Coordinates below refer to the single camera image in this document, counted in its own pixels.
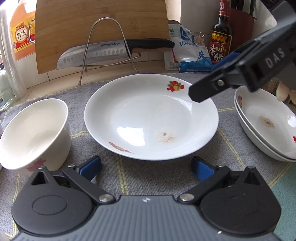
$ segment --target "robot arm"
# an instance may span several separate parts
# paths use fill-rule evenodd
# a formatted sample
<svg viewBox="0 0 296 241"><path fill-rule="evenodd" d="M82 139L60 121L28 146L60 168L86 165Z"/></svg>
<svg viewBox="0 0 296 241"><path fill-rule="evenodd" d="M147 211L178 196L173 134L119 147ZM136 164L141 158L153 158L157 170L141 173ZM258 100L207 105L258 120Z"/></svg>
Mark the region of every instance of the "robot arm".
<svg viewBox="0 0 296 241"><path fill-rule="evenodd" d="M252 39L225 59L224 64L189 88L193 101L202 102L229 87L246 85L250 92L278 77L296 89L296 1L261 0L277 26Z"/></svg>

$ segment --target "gray tablecloth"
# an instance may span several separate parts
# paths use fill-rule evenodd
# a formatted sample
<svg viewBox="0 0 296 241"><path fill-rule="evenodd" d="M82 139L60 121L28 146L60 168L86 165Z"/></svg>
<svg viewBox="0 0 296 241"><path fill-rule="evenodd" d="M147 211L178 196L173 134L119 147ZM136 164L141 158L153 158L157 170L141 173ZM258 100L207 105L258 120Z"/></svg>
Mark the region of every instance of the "gray tablecloth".
<svg viewBox="0 0 296 241"><path fill-rule="evenodd" d="M194 83L205 75L177 73L173 76ZM190 161L194 155L201 156L213 165L227 165L233 170L243 170L249 165L256 166L282 206L282 216L275 233L284 241L293 241L296 238L296 166L273 160L250 141L238 121L233 103L233 89L212 98L219 112L219 127L213 139L204 148L179 159L151 162L114 154L101 147L89 135L83 120L84 107L92 94L107 82L89 83L26 101L2 113L1 123L5 128L19 111L35 101L45 98L59 98L65 101L69 107L72 145L64 165L78 165L93 155L99 155L103 169L92 181L117 198L121 194L178 196L198 183L190 170ZM10 238L18 233L10 209L26 180L27 177L16 172L6 169L0 171L0 229Z"/></svg>

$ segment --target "yellow label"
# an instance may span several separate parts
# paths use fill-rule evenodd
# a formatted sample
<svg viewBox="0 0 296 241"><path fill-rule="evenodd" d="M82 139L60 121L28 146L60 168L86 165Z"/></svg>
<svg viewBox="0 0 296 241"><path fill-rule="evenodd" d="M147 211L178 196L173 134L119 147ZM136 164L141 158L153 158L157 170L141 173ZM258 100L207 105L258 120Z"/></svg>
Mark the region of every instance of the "yellow label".
<svg viewBox="0 0 296 241"><path fill-rule="evenodd" d="M32 19L33 18L28 18L10 29L15 53L32 45L28 39L28 26ZM35 21L31 24L30 37L31 40L35 40Z"/></svg>
<svg viewBox="0 0 296 241"><path fill-rule="evenodd" d="M212 39L220 41L222 43L226 43L227 37L220 34L212 33Z"/></svg>

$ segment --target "stacked bowl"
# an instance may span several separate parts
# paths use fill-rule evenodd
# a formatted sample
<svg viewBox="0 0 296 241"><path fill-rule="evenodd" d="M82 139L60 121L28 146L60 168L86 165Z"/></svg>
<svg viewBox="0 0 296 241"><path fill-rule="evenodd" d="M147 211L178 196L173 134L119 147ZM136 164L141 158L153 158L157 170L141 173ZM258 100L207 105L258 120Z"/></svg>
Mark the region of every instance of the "stacked bowl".
<svg viewBox="0 0 296 241"><path fill-rule="evenodd" d="M271 93L250 93L239 87L234 96L239 122L251 141L265 154L296 162L296 116Z"/></svg>

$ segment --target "bowl rim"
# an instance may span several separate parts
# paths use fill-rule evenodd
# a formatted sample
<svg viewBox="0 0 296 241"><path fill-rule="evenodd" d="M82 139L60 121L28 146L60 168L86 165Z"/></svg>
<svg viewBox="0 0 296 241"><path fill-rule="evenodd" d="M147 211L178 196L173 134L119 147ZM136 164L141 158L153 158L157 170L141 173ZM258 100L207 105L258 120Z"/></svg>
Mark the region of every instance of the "bowl rim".
<svg viewBox="0 0 296 241"><path fill-rule="evenodd" d="M239 89L242 89L242 87L245 87L246 88L246 86L240 86L239 88L237 88L236 89L236 91L235 91L235 95L234 95L234 97L235 97L235 99L236 99L236 95L237 95L237 91L239 90ZM273 94L271 94L270 92L268 92L268 91L266 91L266 90L263 90L263 89L259 89L258 91L263 91L263 92L265 92L265 93L267 93L267 94L269 94L270 96L272 96L272 97L274 97L274 98L276 98ZM293 113L293 111L288 107L288 106L286 106L283 102L280 102L280 103L282 103L282 105L284 106L284 108L286 108L286 110L289 110L290 111L290 113L292 114L292 115L294 115L295 117L296 117L296 115ZM243 112L243 110L240 108L240 106L238 105L237 106L238 108L239 108L239 110L241 111L241 113L242 113L242 115L243 115L243 118L245 119L245 121L246 122L248 122L248 124L255 130L255 131L253 131L253 132L256 132L257 134L258 134L258 136L260 136L259 138L264 142L264 143L266 143L266 145L268 145L269 146L269 148L270 149L272 149L274 152L276 152L276 153L279 153L280 155L282 155L282 156L285 156L287 159L290 159L288 156L286 156L285 154L284 154L284 152L281 152L278 148L276 148L275 146L273 146L259 131L257 131L257 129L252 125L252 123L249 121L249 119L246 117L246 115L244 114L244 112Z"/></svg>
<svg viewBox="0 0 296 241"><path fill-rule="evenodd" d="M116 154L121 155L121 156L129 157L129 158L132 158L132 159L136 159L136 160L143 160L143 161L166 161L166 160L172 160L172 159L176 159L176 158L180 158L180 157L184 157L184 156L190 155L190 154L192 154L192 153L194 153L194 152L200 150L200 149L203 148L207 143L209 143L209 141L210 141L210 140L214 137L214 135L216 134L217 129L218 129L218 125L219 125L219 113L218 113L218 109L217 109L215 103L213 102L213 100L212 100L211 98L208 98L208 100L210 100L211 103L215 106L215 108L216 108L216 114L217 114L217 123L216 123L216 125L214 126L215 131L212 133L212 135L209 135L209 138L208 138L207 142L204 143L204 145L203 145L201 148L197 149L197 150L192 150L192 149L190 149L190 150L188 150L188 151L186 151L186 152L181 152L181 154L179 154L179 155L175 155L175 156L172 156L172 157L169 157L169 158L147 158L147 157L142 157L142 158L141 158L141 157L135 157L135 156L131 155L130 153L125 153L125 152L121 153L121 152L117 151L116 149L111 148L110 146L107 146L107 145L105 145L105 144L99 142L99 141L98 141L98 140L92 135L92 133L90 132L90 130L89 130L88 126L87 126L87 123L86 123L86 108L87 108L87 106L89 105L89 102L91 101L91 99L93 98L93 96L94 96L98 91L103 91L105 88L108 88L108 87L110 87L111 85L116 84L117 81L125 81L125 79L127 79L127 78L130 77L130 76L139 76L139 75L140 75L140 76L145 76L145 75L146 75L146 76L153 76L153 75L154 75L154 76L162 76L162 77L163 77L163 76L166 76L166 77L168 77L168 78L173 78L173 79L176 79L176 80L181 80L182 83L186 83L186 85L188 85L188 87L192 85L191 83L189 83L189 82L187 82L187 81L185 81L185 80L182 80L182 79L179 79L179 78L176 78L176 77L170 76L170 75L163 75L163 74L133 74L133 75L127 75L127 76L123 76L123 77L120 77L120 78L114 79L114 80L108 82L107 84L103 85L103 86L100 87L98 90L96 90L96 92L94 92L94 93L92 94L92 96L89 98L89 100L87 101L87 103L86 103L86 105L85 105L85 108L84 108L84 114L83 114L83 117L84 117L84 123L85 123L86 129L88 130L88 132L89 132L89 134L92 136L92 138L93 138L93 139L94 139L99 145L103 146L104 148L110 150L110 151L113 152L113 153L116 153Z"/></svg>
<svg viewBox="0 0 296 241"><path fill-rule="evenodd" d="M285 160L285 161L288 161L288 162L296 162L296 160L294 159L289 159L289 158L286 158L284 156L281 156L279 153L276 153L274 150L270 149L253 131L252 129L248 126L248 124L246 123L246 121L243 119L240 111L239 111L239 106L236 102L236 96L234 96L234 107L240 117L240 119L243 121L243 123L245 124L245 126L248 128L248 130L251 132L251 134L253 136L255 136L255 138L264 146L266 147L270 152L272 152L273 154L275 154L276 156L280 157L281 159Z"/></svg>
<svg viewBox="0 0 296 241"><path fill-rule="evenodd" d="M64 127L65 127L65 125L66 125L66 123L67 123L67 120L68 120L68 116L69 116L69 108L68 108L67 104L66 104L63 100L58 99L58 98L49 98L49 99L43 99L43 100L36 101L36 102L30 104L29 106L27 106L26 108L24 108L23 110L21 110L20 112L18 112L18 113L16 114L16 116L13 117L12 120L8 123L8 125L6 126L6 128L5 128L5 130L4 130L3 134L2 134L2 136L4 136L5 132L7 131L7 128L8 128L9 125L13 122L13 120L14 120L18 115L20 115L23 111L25 111L27 108L29 108L29 107L35 105L36 103L42 102L42 101L52 101L52 100L58 100L59 102L63 103L63 104L65 105L65 107L66 107L66 110L67 110L65 120L64 120L63 125L62 125L62 127L60 128L59 132L56 134L56 136L54 137L54 139L50 142L50 144L48 145L48 147L47 147L42 153L40 153L35 159L31 160L30 162L28 162L28 163L26 163L26 164L24 164L24 165L20 165L20 166L18 166L18 167L13 168L13 167L9 166L9 164L6 165L7 163L10 163L11 160L9 160L9 161L7 162L6 160L0 158L1 165L2 165L5 169L8 169L8 170L19 170L19 169L22 169L22 168L24 168L25 166L31 164L34 160L38 159L41 155L43 155L44 152L46 152L46 151L48 150L48 148L52 145L52 143L58 138L58 136L60 135L60 133L61 133L62 130L64 129Z"/></svg>

